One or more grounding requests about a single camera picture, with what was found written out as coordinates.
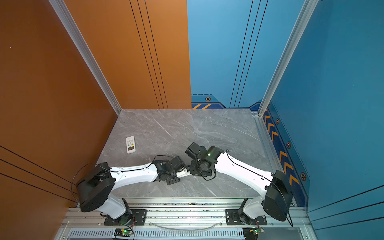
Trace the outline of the white TCL remote control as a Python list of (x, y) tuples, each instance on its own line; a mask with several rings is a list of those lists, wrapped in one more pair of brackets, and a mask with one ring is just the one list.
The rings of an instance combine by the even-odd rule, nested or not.
[(177, 173), (177, 177), (178, 178), (183, 178), (183, 177), (187, 177), (187, 176), (190, 176), (191, 175), (191, 172), (188, 171), (187, 169), (184, 169), (183, 171)]

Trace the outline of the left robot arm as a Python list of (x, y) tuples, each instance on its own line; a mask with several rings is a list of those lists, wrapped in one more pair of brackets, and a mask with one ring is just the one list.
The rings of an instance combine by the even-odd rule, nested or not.
[(112, 225), (132, 225), (134, 214), (128, 202), (113, 195), (113, 190), (137, 183), (164, 181), (171, 185), (190, 174), (180, 157), (124, 168), (100, 163), (76, 183), (80, 209), (83, 213), (98, 211)]

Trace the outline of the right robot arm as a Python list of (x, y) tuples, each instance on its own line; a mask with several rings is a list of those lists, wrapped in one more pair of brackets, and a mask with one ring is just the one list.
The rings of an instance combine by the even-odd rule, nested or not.
[(259, 196), (246, 198), (235, 214), (245, 225), (261, 224), (264, 216), (293, 225), (289, 209), (294, 198), (288, 177), (282, 171), (263, 171), (241, 162), (215, 146), (206, 149), (195, 142), (187, 148), (192, 159), (190, 173), (206, 181), (216, 178), (218, 173), (228, 175), (255, 190)]

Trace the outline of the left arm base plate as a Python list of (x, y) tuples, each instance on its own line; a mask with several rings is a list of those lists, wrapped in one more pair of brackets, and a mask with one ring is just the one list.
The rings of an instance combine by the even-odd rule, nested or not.
[(104, 225), (105, 226), (144, 226), (146, 217), (147, 217), (146, 209), (136, 209), (130, 210), (128, 213), (122, 215), (117, 219), (112, 219), (109, 215), (106, 216)]

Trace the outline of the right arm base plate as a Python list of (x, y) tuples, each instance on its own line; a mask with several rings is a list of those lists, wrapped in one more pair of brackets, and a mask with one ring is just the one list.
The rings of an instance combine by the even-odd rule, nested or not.
[(256, 219), (251, 219), (244, 213), (240, 214), (239, 209), (226, 209), (226, 223), (228, 226), (235, 225), (256, 225), (256, 226), (266, 226), (267, 218), (265, 216), (259, 216)]

